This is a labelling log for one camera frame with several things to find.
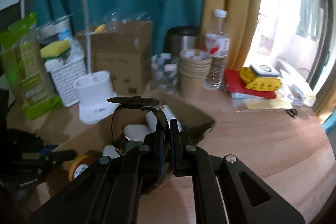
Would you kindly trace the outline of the black scissors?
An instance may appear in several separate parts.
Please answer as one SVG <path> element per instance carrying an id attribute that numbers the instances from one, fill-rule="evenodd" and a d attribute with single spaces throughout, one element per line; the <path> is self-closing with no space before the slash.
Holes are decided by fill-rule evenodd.
<path id="1" fill-rule="evenodd" d="M 297 110 L 295 108 L 286 109 L 286 113 L 292 118 L 295 118 L 297 116 Z"/>

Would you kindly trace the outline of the white pill bottle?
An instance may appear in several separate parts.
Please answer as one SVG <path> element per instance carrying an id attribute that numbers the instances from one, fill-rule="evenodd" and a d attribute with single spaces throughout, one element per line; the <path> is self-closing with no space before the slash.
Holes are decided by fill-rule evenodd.
<path id="1" fill-rule="evenodd" d="M 116 158 L 120 157 L 120 155 L 117 152 L 117 150 L 115 149 L 115 147 L 113 145 L 111 145 L 111 144 L 106 145 L 104 147 L 102 155 L 110 157 L 111 159 L 116 159 Z"/>

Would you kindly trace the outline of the clear plastic water bottle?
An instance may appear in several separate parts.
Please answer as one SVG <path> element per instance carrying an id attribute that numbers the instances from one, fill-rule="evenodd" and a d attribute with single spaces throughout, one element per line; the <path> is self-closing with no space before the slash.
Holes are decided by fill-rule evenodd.
<path id="1" fill-rule="evenodd" d="M 205 49 L 212 58 L 210 70 L 204 83 L 204 88 L 207 90 L 217 90 L 223 82 L 230 47 L 226 18 L 227 12 L 225 10 L 214 9 L 210 25 L 204 35 Z"/>

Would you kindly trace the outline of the yellow green sponge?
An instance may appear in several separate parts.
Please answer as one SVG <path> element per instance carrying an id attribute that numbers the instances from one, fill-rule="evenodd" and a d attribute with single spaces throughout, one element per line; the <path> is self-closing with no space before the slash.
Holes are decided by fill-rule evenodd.
<path id="1" fill-rule="evenodd" d="M 63 54 L 69 48 L 70 42 L 68 40 L 59 40 L 43 47 L 40 50 L 40 55 L 42 59 L 53 59 Z"/>

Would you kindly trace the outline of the stack of kraft paper cups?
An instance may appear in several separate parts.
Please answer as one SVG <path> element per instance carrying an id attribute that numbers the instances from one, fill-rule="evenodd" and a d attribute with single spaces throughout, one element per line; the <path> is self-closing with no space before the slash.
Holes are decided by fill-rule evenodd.
<path id="1" fill-rule="evenodd" d="M 193 100 L 202 91 L 212 58 L 209 53 L 196 49 L 182 50 L 179 57 L 179 94 L 186 100 Z"/>

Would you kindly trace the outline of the red gold tin can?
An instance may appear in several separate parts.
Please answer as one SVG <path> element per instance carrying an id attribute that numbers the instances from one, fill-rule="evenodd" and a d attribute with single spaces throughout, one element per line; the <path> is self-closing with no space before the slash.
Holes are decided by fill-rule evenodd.
<path id="1" fill-rule="evenodd" d="M 95 159 L 90 155 L 80 155 L 76 157 L 70 167 L 68 172 L 69 182 L 72 182 L 78 175 L 84 172 L 91 164 L 93 164 Z"/>

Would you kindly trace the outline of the black leather wristwatch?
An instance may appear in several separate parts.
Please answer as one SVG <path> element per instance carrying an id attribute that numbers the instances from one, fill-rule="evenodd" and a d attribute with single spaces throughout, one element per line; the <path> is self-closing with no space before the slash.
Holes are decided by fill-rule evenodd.
<path id="1" fill-rule="evenodd" d="M 140 96 L 133 97 L 113 97 L 108 98 L 109 103 L 116 103 L 117 108 L 112 115 L 111 133 L 112 145 L 117 152 L 124 156 L 131 149 L 131 141 L 123 133 L 125 126 L 129 124 L 145 124 L 147 113 L 151 113 L 157 118 L 157 126 L 159 132 L 163 133 L 161 151 L 165 151 L 167 147 L 166 137 L 169 134 L 169 122 L 163 112 L 163 104 L 157 98 L 146 98 Z"/>

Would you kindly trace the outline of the white woven plastic basket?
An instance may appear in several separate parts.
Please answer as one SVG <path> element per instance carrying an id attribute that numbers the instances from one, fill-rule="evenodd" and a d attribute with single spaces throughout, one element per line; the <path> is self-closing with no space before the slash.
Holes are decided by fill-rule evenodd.
<path id="1" fill-rule="evenodd" d="M 64 107 L 70 107 L 79 102 L 75 81 L 87 74 L 84 59 L 65 62 L 63 58 L 48 59 L 45 68 L 50 74 L 56 91 Z"/>

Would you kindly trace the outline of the yellow tissue pack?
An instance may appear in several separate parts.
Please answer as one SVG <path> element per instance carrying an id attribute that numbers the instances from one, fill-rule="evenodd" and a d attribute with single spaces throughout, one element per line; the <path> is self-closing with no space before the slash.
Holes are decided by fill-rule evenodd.
<path id="1" fill-rule="evenodd" d="M 245 83 L 245 88 L 254 91 L 277 91 L 282 86 L 282 82 L 279 78 L 262 78 L 257 77 L 252 69 L 248 67 L 243 67 L 239 76 Z"/>

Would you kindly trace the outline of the brown lamp packaging box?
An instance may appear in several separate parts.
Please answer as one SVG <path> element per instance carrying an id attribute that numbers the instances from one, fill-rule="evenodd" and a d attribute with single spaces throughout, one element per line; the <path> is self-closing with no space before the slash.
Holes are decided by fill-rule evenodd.
<path id="1" fill-rule="evenodd" d="M 140 96 L 151 79 L 153 22 L 118 22 L 117 31 L 90 33 L 92 72 L 108 71 L 119 95 Z"/>

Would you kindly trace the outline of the cardboard box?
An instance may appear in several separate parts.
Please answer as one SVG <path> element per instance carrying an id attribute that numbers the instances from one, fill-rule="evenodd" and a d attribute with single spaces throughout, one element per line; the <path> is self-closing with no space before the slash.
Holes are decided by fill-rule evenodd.
<path id="1" fill-rule="evenodd" d="M 159 99 L 164 106 L 167 119 L 177 119 L 179 130 L 188 130 L 193 127 L 204 126 L 203 132 L 196 136 L 199 143 L 213 129 L 215 119 L 209 112 L 196 103 L 188 103 L 176 96 L 160 92 L 151 92 L 148 97 Z M 107 145 L 112 144 L 110 130 L 111 117 L 107 117 L 96 124 L 85 125 L 78 118 L 77 105 L 61 109 L 48 116 L 45 124 L 49 126 L 48 133 L 43 139 L 57 144 L 56 151 L 72 149 L 78 155 L 97 156 Z M 121 114 L 121 131 L 131 141 L 144 141 L 145 135 L 154 132 L 157 118 L 140 110 L 123 110 Z M 47 181 L 37 186 L 37 195 L 40 203 L 45 203 L 68 183 L 68 171 L 72 162 L 66 162 L 62 167 L 50 174 Z M 165 181 L 157 190 L 151 193 L 152 200 L 159 200 L 163 195 L 167 201 L 174 197 L 183 200 L 193 199 L 192 180 L 190 178 L 174 178 Z"/>

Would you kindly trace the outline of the red book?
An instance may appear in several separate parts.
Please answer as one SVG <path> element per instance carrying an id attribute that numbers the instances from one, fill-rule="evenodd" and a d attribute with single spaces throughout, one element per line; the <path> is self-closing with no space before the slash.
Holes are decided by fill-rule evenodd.
<path id="1" fill-rule="evenodd" d="M 255 91 L 246 89 L 244 81 L 239 76 L 239 71 L 232 69 L 226 68 L 224 70 L 224 84 L 226 91 L 228 92 L 248 94 L 270 100 L 274 100 L 276 98 L 276 93 L 274 91 Z"/>

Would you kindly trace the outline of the white earbuds case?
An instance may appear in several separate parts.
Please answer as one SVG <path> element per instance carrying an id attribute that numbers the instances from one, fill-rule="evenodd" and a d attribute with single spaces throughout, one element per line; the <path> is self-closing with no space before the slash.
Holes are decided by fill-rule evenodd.
<path id="1" fill-rule="evenodd" d="M 129 124 L 125 126 L 123 133 L 131 141 L 143 142 L 145 140 L 146 135 L 150 133 L 150 130 L 144 124 Z"/>

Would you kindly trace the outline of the hanging green towel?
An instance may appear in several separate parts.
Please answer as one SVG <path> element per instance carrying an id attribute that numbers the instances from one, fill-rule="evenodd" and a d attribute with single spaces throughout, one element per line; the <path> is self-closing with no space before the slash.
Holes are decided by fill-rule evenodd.
<path id="1" fill-rule="evenodd" d="M 323 0 L 301 0 L 296 34 L 312 41 L 319 41 L 323 23 Z"/>

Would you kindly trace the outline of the clear printed glass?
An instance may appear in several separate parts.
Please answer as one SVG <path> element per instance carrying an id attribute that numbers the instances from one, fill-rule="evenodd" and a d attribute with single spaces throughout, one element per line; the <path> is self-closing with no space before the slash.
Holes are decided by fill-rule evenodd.
<path id="1" fill-rule="evenodd" d="M 154 55 L 151 61 L 151 88 L 167 94 L 177 92 L 178 58 L 171 53 Z"/>

